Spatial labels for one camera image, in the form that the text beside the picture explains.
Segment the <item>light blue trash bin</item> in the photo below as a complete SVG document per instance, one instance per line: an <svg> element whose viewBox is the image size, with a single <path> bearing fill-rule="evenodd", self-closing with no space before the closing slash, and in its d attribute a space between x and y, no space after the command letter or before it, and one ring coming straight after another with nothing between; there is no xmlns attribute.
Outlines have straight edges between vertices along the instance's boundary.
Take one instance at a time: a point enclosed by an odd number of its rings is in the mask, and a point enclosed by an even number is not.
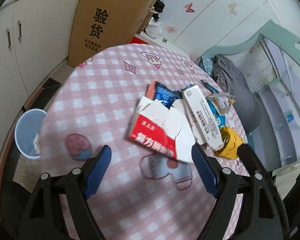
<svg viewBox="0 0 300 240"><path fill-rule="evenodd" d="M41 155L36 155L33 145L36 133L40 135L40 129L47 112L34 108L26 111L18 119L14 129L14 140L19 152L31 160L38 160Z"/></svg>

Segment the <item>clear plastic packaging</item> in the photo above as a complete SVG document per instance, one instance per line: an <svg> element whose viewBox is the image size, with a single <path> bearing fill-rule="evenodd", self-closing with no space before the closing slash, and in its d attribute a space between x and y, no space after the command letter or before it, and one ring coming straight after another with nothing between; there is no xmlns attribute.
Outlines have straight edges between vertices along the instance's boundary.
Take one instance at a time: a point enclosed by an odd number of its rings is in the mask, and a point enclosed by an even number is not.
<svg viewBox="0 0 300 240"><path fill-rule="evenodd" d="M230 112L232 105L236 102L235 96L229 93L213 93L208 96L208 99L214 105L220 115L226 115Z"/></svg>

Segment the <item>white cabinet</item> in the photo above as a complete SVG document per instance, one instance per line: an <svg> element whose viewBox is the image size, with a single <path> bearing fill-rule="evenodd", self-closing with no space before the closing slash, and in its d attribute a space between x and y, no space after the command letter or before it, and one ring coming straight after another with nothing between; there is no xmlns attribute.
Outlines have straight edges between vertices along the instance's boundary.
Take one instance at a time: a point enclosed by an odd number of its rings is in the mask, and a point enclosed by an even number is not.
<svg viewBox="0 0 300 240"><path fill-rule="evenodd" d="M25 102L68 56L79 0L7 0L0 9L0 154ZM18 41L21 20L22 41ZM6 28L11 35L8 49Z"/></svg>

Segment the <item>trash inside bin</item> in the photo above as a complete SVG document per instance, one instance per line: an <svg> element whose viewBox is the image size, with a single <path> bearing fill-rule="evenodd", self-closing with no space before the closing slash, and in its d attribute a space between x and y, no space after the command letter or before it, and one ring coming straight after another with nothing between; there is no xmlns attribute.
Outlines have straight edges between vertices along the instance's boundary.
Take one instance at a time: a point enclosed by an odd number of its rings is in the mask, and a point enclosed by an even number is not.
<svg viewBox="0 0 300 240"><path fill-rule="evenodd" d="M34 150L36 155L41 155L41 151L40 151L40 135L38 133L36 133L36 136L34 137L33 140L33 145L34 145Z"/></svg>

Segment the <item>white plastic bag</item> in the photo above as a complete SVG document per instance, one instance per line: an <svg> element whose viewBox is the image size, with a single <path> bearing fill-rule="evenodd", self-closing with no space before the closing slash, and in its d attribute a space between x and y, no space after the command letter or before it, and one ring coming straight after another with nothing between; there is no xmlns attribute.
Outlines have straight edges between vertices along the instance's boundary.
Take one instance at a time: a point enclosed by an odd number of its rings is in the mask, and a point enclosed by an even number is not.
<svg viewBox="0 0 300 240"><path fill-rule="evenodd" d="M151 18L145 28L145 33L152 39L157 39L162 35L162 21Z"/></svg>

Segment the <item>pink checkered tablecloth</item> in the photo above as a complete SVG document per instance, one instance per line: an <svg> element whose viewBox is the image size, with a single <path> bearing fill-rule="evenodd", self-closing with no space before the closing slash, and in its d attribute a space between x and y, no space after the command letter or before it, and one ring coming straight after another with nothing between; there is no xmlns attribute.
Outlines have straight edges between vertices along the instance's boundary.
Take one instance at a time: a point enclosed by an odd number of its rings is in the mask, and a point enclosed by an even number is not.
<svg viewBox="0 0 300 240"><path fill-rule="evenodd" d="M128 139L130 120L151 81L171 90L215 82L183 55L127 44L96 53L60 88L40 132L42 171L62 176L82 166L65 144L68 135L92 148L108 145L110 165L88 200L106 239L197 239L215 204L193 165L167 161L153 176L150 149Z"/></svg>

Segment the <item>grey blanket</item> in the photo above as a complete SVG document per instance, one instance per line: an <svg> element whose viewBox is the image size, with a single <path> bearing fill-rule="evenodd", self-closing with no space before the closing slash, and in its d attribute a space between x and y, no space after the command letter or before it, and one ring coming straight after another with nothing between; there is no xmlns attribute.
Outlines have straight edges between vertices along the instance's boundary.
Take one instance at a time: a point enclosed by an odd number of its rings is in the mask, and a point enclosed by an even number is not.
<svg viewBox="0 0 300 240"><path fill-rule="evenodd" d="M233 107L247 134L258 128L262 121L263 107L250 91L242 72L227 57L214 57L213 79L221 90L235 97Z"/></svg>

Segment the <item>red storage box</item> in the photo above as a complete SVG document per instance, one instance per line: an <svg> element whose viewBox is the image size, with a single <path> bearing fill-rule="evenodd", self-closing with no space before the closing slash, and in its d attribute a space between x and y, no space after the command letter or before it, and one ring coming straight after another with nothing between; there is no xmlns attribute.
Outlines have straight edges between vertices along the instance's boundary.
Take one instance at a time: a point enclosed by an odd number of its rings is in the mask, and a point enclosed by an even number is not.
<svg viewBox="0 0 300 240"><path fill-rule="evenodd" d="M132 38L132 40L130 41L130 44L148 44L148 42L146 42L146 41L144 41L144 40L142 40L142 39L134 36Z"/></svg>

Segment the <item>red white medicine box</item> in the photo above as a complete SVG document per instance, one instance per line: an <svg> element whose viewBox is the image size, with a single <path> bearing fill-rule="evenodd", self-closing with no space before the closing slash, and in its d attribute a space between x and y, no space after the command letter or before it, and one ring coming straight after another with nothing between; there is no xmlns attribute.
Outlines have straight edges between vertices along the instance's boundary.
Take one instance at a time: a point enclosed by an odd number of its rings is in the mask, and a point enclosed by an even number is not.
<svg viewBox="0 0 300 240"><path fill-rule="evenodd" d="M159 100L143 96L130 122L128 138L174 160L192 163L195 144L185 114L175 107L167 108Z"/></svg>

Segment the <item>teal patterned bed sheet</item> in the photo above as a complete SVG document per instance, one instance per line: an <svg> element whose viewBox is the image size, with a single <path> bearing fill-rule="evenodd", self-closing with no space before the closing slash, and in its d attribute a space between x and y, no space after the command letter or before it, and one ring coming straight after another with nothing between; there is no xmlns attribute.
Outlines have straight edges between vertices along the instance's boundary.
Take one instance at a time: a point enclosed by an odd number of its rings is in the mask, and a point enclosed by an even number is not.
<svg viewBox="0 0 300 240"><path fill-rule="evenodd" d="M214 78L213 69L214 69L214 63L213 61L206 56L200 56L196 61L196 65L202 69L208 76L211 78Z"/></svg>

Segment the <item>white wardrobe with butterflies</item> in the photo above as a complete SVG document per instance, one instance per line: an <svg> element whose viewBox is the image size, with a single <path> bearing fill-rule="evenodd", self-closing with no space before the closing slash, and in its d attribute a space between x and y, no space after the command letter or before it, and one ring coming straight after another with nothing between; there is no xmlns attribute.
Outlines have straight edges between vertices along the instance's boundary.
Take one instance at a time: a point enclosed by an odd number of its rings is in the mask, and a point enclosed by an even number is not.
<svg viewBox="0 0 300 240"><path fill-rule="evenodd" d="M162 34L154 42L195 60L213 46L252 37L269 20L300 38L297 0L161 0Z"/></svg>

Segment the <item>blue snack wrapper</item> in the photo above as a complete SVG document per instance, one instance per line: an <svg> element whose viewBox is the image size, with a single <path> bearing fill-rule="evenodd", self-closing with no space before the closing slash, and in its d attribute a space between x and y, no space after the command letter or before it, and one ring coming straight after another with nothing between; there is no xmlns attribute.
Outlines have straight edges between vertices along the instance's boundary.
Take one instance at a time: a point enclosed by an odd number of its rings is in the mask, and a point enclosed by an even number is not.
<svg viewBox="0 0 300 240"><path fill-rule="evenodd" d="M151 100L159 100L167 108L170 108L176 100L183 98L179 90L171 90L158 80L151 81L146 91L146 97Z"/></svg>

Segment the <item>long white barcode box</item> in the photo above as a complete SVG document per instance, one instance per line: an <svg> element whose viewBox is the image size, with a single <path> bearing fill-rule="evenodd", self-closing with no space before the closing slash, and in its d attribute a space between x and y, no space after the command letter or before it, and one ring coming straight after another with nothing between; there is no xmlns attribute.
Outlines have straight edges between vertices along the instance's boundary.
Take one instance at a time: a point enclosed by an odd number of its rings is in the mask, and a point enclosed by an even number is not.
<svg viewBox="0 0 300 240"><path fill-rule="evenodd" d="M183 99L192 121L191 128L198 144L208 144L214 151L223 147L222 135L215 116L198 85L183 91Z"/></svg>

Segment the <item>yellow crumpled wrapper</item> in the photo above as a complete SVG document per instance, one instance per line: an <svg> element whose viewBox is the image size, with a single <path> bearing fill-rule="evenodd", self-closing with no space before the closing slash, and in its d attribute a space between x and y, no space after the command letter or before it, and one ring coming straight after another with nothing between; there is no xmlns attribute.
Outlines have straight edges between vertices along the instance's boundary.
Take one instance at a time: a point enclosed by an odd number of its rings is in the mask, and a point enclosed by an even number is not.
<svg viewBox="0 0 300 240"><path fill-rule="evenodd" d="M237 150L239 146L244 144L244 141L234 129L228 126L223 126L220 129L220 132L223 140L223 146L220 150L215 151L215 155L231 160L237 159Z"/></svg>

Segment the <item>large brown cardboard box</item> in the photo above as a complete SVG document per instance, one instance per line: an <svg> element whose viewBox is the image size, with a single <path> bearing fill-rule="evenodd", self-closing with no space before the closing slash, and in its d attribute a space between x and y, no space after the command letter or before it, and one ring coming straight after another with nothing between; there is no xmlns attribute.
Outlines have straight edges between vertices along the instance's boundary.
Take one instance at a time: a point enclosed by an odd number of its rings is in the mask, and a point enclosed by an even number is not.
<svg viewBox="0 0 300 240"><path fill-rule="evenodd" d="M68 64L77 67L95 54L128 44L157 0L79 0Z"/></svg>

